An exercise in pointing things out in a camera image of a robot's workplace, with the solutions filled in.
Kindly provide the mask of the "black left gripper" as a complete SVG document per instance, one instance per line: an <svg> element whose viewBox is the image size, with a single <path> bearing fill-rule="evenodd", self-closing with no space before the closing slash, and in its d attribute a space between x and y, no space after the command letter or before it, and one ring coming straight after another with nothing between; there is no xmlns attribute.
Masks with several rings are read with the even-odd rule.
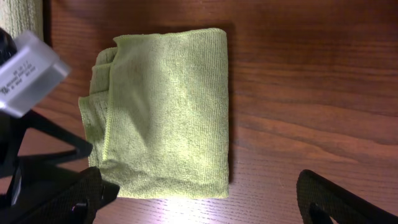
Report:
<svg viewBox="0 0 398 224"><path fill-rule="evenodd" d="M35 111L21 118L1 113L1 177L20 167L59 167L87 158L93 146ZM102 179L101 204L116 200L119 186Z"/></svg>

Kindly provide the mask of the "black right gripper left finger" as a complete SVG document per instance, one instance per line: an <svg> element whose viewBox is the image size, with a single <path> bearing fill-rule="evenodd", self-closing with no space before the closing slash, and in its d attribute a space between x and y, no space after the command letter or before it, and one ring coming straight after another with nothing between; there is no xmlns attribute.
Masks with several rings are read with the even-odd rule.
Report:
<svg viewBox="0 0 398 224"><path fill-rule="evenodd" d="M92 223L101 193L97 168L20 167L1 199L1 223Z"/></svg>

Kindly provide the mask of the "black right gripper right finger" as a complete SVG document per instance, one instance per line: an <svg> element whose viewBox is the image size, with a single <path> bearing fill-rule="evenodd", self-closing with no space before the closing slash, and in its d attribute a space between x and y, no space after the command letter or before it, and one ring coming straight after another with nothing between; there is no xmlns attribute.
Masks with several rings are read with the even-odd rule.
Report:
<svg viewBox="0 0 398 224"><path fill-rule="evenodd" d="M301 171L296 191L304 223L397 223L397 216L308 169Z"/></svg>

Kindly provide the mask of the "green microfiber cloth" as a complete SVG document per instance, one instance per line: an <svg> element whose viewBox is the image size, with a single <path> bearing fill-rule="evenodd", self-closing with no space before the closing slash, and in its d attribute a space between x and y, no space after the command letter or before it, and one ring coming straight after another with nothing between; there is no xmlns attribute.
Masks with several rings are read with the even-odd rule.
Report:
<svg viewBox="0 0 398 224"><path fill-rule="evenodd" d="M226 198L226 32L122 35L81 97L89 164L122 198Z"/></svg>

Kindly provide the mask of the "folded green cloth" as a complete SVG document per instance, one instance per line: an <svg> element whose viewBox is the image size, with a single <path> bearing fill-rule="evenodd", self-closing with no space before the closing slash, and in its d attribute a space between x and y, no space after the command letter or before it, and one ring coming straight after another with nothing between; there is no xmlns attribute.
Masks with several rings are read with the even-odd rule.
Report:
<svg viewBox="0 0 398 224"><path fill-rule="evenodd" d="M43 0L1 0L1 28L11 37L25 30L43 40Z"/></svg>

